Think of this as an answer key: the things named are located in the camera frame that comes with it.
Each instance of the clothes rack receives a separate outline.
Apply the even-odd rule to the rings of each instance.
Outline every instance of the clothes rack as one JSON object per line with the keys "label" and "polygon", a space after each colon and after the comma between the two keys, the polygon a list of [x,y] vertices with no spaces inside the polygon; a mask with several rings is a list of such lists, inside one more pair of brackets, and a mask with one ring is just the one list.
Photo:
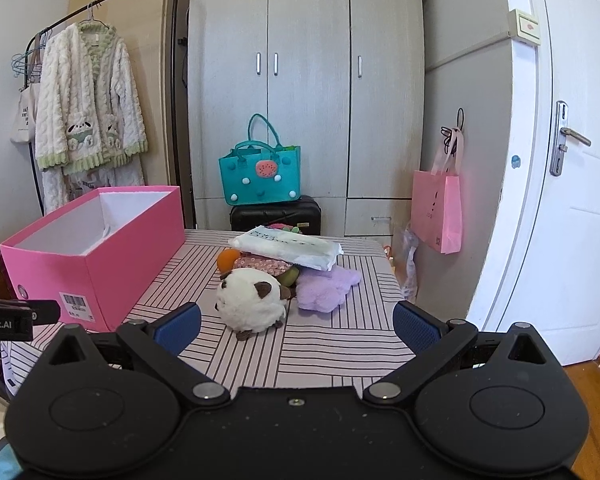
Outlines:
{"label": "clothes rack", "polygon": [[[64,18],[56,21],[52,25],[49,25],[47,28],[44,28],[43,30],[41,30],[39,32],[39,34],[40,35],[45,34],[46,32],[49,32],[50,30],[53,30],[54,28],[56,28],[58,25],[61,25],[61,23],[64,23],[66,20],[69,20],[72,17],[77,16],[81,12],[88,10],[90,7],[97,6],[98,4],[100,4],[102,2],[106,2],[106,1],[107,0],[93,0],[92,2],[89,2],[84,7],[81,7],[80,9],[75,10],[71,14],[68,14]],[[172,5],[173,5],[173,10],[171,13],[171,43],[170,43],[170,51],[171,52],[170,52],[170,56],[169,56],[169,58],[170,58],[170,79],[171,79],[171,81],[170,81],[170,83],[171,83],[171,99],[170,99],[170,101],[171,101],[171,103],[170,103],[171,104],[171,137],[172,137],[172,142],[173,142],[173,169],[174,169],[175,176],[176,176],[176,186],[180,186],[180,161],[178,160],[178,131],[177,131],[177,123],[176,123],[176,99],[175,99],[175,95],[176,95],[176,79],[175,79],[176,16],[177,16],[177,12],[178,12],[178,0],[173,0]],[[29,49],[31,48],[31,45],[33,44],[35,39],[36,39],[36,36],[31,38],[31,40],[29,41],[29,44],[27,45],[27,48],[25,49],[25,52],[29,51]],[[24,88],[27,88],[27,86],[29,86],[29,81],[27,78],[27,70],[26,70],[26,64],[25,64]],[[42,212],[42,214],[44,214],[45,210],[44,210],[44,204],[42,201],[42,194],[40,193],[40,183],[38,182],[38,175],[36,173],[36,159],[35,159],[35,156],[33,153],[33,146],[32,146],[31,142],[29,143],[29,156],[31,158],[31,169],[33,170],[33,179],[36,184],[36,192],[38,194],[38,202],[40,203],[40,211]],[[182,202],[182,214],[184,216],[184,197],[181,196],[181,199],[183,201]],[[194,225],[196,222],[195,215],[196,214],[194,212],[194,220],[193,220]]]}

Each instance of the plush toy foot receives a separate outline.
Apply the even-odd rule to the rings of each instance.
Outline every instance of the plush toy foot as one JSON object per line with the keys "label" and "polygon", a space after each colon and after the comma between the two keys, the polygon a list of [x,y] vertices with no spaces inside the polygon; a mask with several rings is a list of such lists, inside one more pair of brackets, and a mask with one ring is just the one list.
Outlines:
{"label": "plush toy foot", "polygon": [[251,330],[244,330],[243,332],[236,332],[235,338],[238,341],[247,341],[251,337]]}

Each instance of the brown plush ear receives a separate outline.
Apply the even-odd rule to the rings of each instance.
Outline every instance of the brown plush ear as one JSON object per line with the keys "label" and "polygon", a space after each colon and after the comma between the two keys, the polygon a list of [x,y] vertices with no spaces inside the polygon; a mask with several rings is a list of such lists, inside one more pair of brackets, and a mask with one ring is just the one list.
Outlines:
{"label": "brown plush ear", "polygon": [[267,294],[271,292],[271,284],[269,282],[254,283],[253,286],[258,291],[258,297],[260,299],[264,298]]}
{"label": "brown plush ear", "polygon": [[284,285],[280,285],[280,299],[288,300],[291,298],[291,291]]}

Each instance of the white plush toy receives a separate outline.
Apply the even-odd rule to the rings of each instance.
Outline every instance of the white plush toy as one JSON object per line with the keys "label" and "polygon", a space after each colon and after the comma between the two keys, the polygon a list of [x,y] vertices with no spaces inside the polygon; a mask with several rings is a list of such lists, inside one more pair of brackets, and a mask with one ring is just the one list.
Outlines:
{"label": "white plush toy", "polygon": [[234,269],[220,276],[216,310],[222,321],[235,330],[238,341],[270,326],[280,328],[286,317],[291,293],[270,274],[258,269]]}

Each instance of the silver bolt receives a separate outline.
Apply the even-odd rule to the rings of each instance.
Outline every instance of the silver bolt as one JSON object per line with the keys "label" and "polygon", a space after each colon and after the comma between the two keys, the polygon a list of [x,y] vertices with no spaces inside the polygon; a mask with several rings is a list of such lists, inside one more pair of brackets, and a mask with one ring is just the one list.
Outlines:
{"label": "silver bolt", "polygon": [[393,383],[375,383],[369,386],[369,393],[378,399],[393,399],[400,395],[400,386]]}
{"label": "silver bolt", "polygon": [[212,381],[196,384],[193,387],[193,394],[200,399],[217,399],[224,394],[224,386]]}

